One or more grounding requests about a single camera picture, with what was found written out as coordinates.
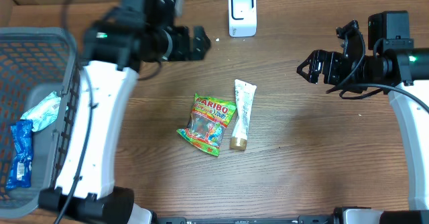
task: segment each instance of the white label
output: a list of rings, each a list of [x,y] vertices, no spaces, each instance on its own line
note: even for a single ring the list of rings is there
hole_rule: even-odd
[[[18,167],[16,171],[16,179],[22,180],[22,176],[24,175],[25,166],[24,163],[18,162]]]

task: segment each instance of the plastic bag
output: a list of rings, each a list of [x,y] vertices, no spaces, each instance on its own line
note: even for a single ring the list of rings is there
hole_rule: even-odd
[[[41,131],[55,122],[60,110],[61,97],[51,92],[37,106],[26,111],[21,119],[33,121],[33,131]]]
[[[6,189],[17,187],[29,188],[32,186],[32,143],[33,121],[23,120],[11,126],[13,141],[15,143],[16,156],[13,158]]]
[[[188,127],[177,132],[198,149],[219,156],[223,134],[235,109],[233,102],[195,94]]]

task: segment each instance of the wooden tabletop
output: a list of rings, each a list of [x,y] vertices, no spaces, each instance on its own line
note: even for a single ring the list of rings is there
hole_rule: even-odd
[[[73,6],[83,31],[114,3]],[[129,100],[115,162],[117,186],[159,216],[295,217],[336,206],[407,209],[402,139],[387,96],[364,101],[325,95],[296,67],[315,49],[340,51],[335,28],[385,10],[408,10],[416,47],[429,46],[429,0],[258,0],[252,38],[228,34],[227,0],[187,1],[180,25],[203,25],[212,48],[202,62],[168,62]],[[17,6],[10,26],[59,26],[59,6]],[[142,74],[155,65],[144,64]],[[234,100],[234,80],[257,85],[247,150],[230,150],[235,117],[218,158],[197,150],[185,127],[194,93]],[[36,211],[15,223],[48,223]]]

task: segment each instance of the gray plastic basket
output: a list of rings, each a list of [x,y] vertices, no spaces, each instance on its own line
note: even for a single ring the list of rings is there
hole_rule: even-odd
[[[18,218],[38,206],[39,191],[54,185],[68,149],[78,100],[76,42],[56,27],[0,28],[0,218]],[[15,156],[10,125],[52,91],[62,97],[57,121],[33,135],[32,187],[6,191]]]

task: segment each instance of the gummy candy bag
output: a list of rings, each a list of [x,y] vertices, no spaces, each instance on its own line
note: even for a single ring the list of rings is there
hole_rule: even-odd
[[[177,132],[198,149],[219,156],[223,134],[233,118],[235,103],[195,94],[186,129]]]

